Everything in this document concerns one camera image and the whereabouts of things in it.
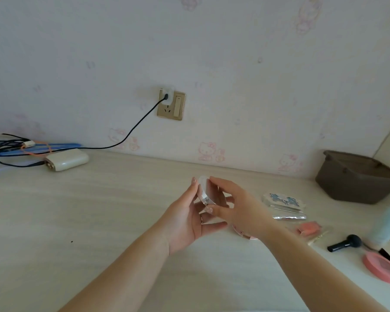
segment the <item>white container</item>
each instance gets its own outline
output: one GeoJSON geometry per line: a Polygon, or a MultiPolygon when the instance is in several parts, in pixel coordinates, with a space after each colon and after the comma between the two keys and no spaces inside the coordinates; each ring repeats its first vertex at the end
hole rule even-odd
{"type": "Polygon", "coordinates": [[[390,241],[390,207],[364,238],[364,244],[372,250],[379,251],[390,241]]]}

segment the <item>power cord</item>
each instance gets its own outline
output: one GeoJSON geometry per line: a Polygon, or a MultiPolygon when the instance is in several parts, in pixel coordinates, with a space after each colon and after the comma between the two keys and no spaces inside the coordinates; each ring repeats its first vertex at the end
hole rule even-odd
{"type": "MultiPolygon", "coordinates": [[[[146,115],[143,116],[143,118],[141,120],[139,120],[139,122],[137,124],[134,125],[134,127],[130,130],[130,132],[127,134],[127,136],[125,136],[125,138],[112,145],[112,146],[108,146],[108,147],[79,147],[79,148],[76,148],[76,149],[90,149],[90,150],[104,150],[104,149],[109,149],[109,148],[114,148],[115,146],[118,146],[119,144],[122,144],[124,141],[127,140],[128,136],[130,136],[130,134],[133,132],[133,130],[163,101],[166,101],[167,99],[169,98],[169,95],[168,94],[165,94],[165,96],[163,97],[163,99],[161,99],[160,101],[158,101],[156,103],[155,106],[153,106],[151,108],[151,110],[149,110],[147,112],[146,115]]],[[[16,137],[16,138],[19,138],[23,141],[28,141],[29,139],[26,139],[26,138],[22,138],[22,137],[19,137],[19,136],[15,136],[15,135],[11,135],[11,134],[8,134],[8,133],[2,133],[2,135],[7,135],[7,136],[13,136],[13,137],[16,137]]],[[[64,149],[57,149],[57,150],[53,150],[52,152],[59,152],[59,151],[64,151],[64,150],[69,150],[69,149],[75,149],[75,148],[64,148],[64,149]]],[[[46,151],[46,152],[40,152],[40,153],[37,153],[37,154],[46,154],[46,153],[49,153],[49,151],[46,151]]],[[[29,154],[14,154],[14,155],[7,155],[7,156],[28,156],[29,154]]],[[[6,165],[6,166],[13,166],[13,167],[31,167],[31,166],[38,166],[38,165],[43,165],[45,162],[44,161],[40,161],[40,162],[35,162],[35,163],[32,163],[32,164],[29,164],[29,165],[26,165],[26,166],[20,166],[20,165],[13,165],[13,164],[8,164],[8,163],[4,163],[4,162],[1,162],[0,161],[0,164],[2,165],[6,165]]]]}

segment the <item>wallpaper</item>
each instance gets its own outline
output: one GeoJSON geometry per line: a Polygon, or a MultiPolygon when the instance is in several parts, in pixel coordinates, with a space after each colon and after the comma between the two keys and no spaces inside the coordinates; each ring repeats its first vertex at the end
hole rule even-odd
{"type": "Polygon", "coordinates": [[[390,131],[390,0],[0,0],[0,131],[314,177],[390,131]]]}

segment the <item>white power adapter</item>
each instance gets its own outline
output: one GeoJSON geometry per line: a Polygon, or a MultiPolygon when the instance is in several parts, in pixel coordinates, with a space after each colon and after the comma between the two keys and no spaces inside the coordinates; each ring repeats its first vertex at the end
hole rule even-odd
{"type": "Polygon", "coordinates": [[[45,158],[45,165],[52,171],[59,172],[85,164],[89,159],[88,154],[85,152],[79,149],[69,149],[49,154],[45,158]]]}

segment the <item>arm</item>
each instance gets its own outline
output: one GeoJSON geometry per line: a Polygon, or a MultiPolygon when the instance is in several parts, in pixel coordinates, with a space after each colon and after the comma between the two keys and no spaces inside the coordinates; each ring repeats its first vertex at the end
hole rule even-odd
{"type": "Polygon", "coordinates": [[[163,216],[134,241],[108,268],[69,301],[59,312],[112,312],[139,309],[169,254],[199,237],[224,228],[225,222],[203,224],[212,215],[199,214],[195,203],[197,181],[173,202],[163,216]]]}
{"type": "Polygon", "coordinates": [[[233,209],[208,205],[205,210],[248,232],[269,248],[312,312],[386,312],[321,255],[275,221],[253,196],[221,178],[210,180],[232,195],[233,209]]]}

